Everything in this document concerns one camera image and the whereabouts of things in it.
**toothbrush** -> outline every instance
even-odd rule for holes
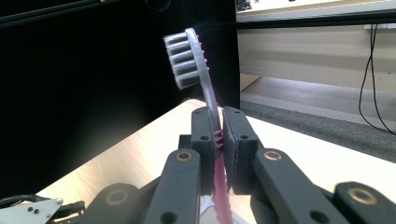
[[[198,83],[201,84],[206,107],[209,109],[210,116],[212,117],[213,134],[218,144],[215,160],[215,189],[212,195],[212,201],[215,205],[218,222],[220,224],[231,224],[233,223],[233,218],[224,174],[222,129],[220,126],[218,105],[208,72],[209,69],[206,67],[204,51],[201,49],[201,43],[198,41],[198,36],[192,28],[186,29],[184,33],[165,36],[163,41],[178,88],[182,90]]]

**table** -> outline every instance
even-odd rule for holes
[[[191,112],[202,106],[205,102],[198,100],[178,105],[37,194],[63,198],[64,204],[84,201],[89,206],[109,185],[127,183],[142,188],[161,175],[167,156],[177,149],[179,135],[191,133]],[[396,202],[396,164],[258,119],[247,119],[265,147],[286,152],[314,184],[333,191],[337,183],[356,181]],[[231,195],[230,204],[238,216],[255,223],[249,196]]]

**desk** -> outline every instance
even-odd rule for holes
[[[127,183],[142,188],[161,175],[168,154],[177,149],[179,135],[191,133],[191,112],[202,106],[205,103],[197,100],[184,102],[37,194],[63,198],[64,203],[82,200],[89,206],[109,185]],[[337,183],[353,180],[396,202],[396,164],[258,119],[247,119],[265,147],[285,151],[318,186],[333,191]],[[231,195],[230,203],[236,214],[255,223],[248,196]]]

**white wall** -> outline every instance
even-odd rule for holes
[[[363,25],[238,31],[241,73],[360,88],[370,55]],[[396,92],[396,30],[378,30],[375,86]],[[365,89],[372,88],[368,73]]]

